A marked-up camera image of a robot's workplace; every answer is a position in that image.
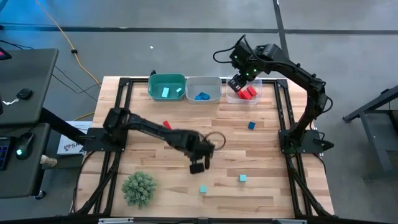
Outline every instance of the green plush toy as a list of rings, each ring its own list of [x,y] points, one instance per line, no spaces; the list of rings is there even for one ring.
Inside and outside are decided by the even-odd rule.
[[[138,205],[139,209],[148,206],[149,201],[154,197],[155,190],[156,184],[153,178],[143,171],[137,171],[129,176],[122,186],[127,205]]]

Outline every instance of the gray bin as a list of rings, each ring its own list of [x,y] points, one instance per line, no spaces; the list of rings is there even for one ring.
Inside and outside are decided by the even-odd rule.
[[[209,100],[195,100],[199,93],[210,96]],[[189,77],[185,86],[185,94],[191,104],[217,104],[223,95],[219,77]]]

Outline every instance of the concrete floor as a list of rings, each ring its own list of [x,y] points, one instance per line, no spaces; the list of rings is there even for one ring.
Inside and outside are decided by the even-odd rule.
[[[53,0],[42,4],[63,26],[150,28],[278,29],[272,0]],[[370,30],[368,35],[287,34],[290,58],[327,82],[333,109],[317,126],[335,147],[325,153],[335,213],[343,218],[398,223],[397,179],[364,182],[377,169],[362,124],[342,117],[397,85],[398,35],[372,35],[372,30],[397,30],[398,2],[373,0],[279,0],[285,29]],[[31,0],[9,1],[1,23],[52,25]],[[215,63],[214,51],[232,46],[240,33],[220,32],[67,32],[85,67],[97,79],[105,75],[182,73],[186,76],[227,76],[228,65]],[[58,48],[57,66],[82,88],[94,84],[80,68],[60,32],[0,32],[0,39],[34,48]],[[279,34],[248,34],[252,46],[281,44]],[[1,44],[0,47],[12,49]],[[62,80],[58,71],[54,75]],[[272,73],[271,77],[281,77]],[[98,96],[98,88],[89,93]],[[65,102],[59,108],[55,102]],[[95,102],[76,95],[52,79],[45,106],[65,120],[94,111]],[[392,102],[391,108],[398,108]],[[42,188],[48,195],[0,200],[0,220],[66,215],[77,170],[46,171]]]

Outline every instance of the white paper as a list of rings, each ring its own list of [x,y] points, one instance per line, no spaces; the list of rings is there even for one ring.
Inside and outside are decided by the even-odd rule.
[[[67,121],[70,125],[78,128],[83,133],[87,134],[88,128],[91,127],[92,121]],[[61,136],[60,144],[58,145],[58,155],[71,155],[71,154],[82,154],[81,149],[83,146],[68,139],[65,136]]]

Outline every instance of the wood grain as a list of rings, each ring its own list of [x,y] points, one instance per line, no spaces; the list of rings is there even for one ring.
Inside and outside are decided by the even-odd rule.
[[[95,110],[94,127],[102,127],[109,109],[114,106],[118,81],[119,77],[104,77]],[[298,120],[304,111],[307,94],[292,82],[289,82],[289,91],[294,116]],[[284,97],[282,104],[284,114],[287,114]],[[277,139],[280,127],[272,85],[263,86],[263,96],[257,105],[229,104],[226,102],[225,93],[218,105],[190,105],[187,100],[154,101],[147,94],[147,85],[136,83],[133,86],[130,110],[159,124],[167,120],[174,129],[195,129],[203,134],[219,131],[226,136],[227,142],[222,150],[215,152],[210,170],[191,175],[188,168],[190,162],[183,154],[171,149],[159,139],[137,131],[129,131],[126,151],[119,166],[112,216],[294,216],[286,163],[280,153]],[[255,130],[248,129],[249,121],[256,123]],[[289,127],[287,116],[285,122]],[[217,138],[212,140],[217,144],[221,141]],[[98,184],[103,156],[103,152],[93,154],[83,168],[78,184],[78,208],[86,202]],[[324,208],[333,213],[321,162],[312,155],[303,155],[303,162],[309,188]],[[137,170],[144,170],[152,175],[158,185],[150,206],[142,210],[128,207],[121,192],[124,180]],[[240,174],[248,176],[246,183],[238,181]],[[208,187],[206,194],[199,193],[202,184]],[[103,207],[107,194],[108,191],[105,190]],[[304,212],[300,190],[298,196],[300,208]]]

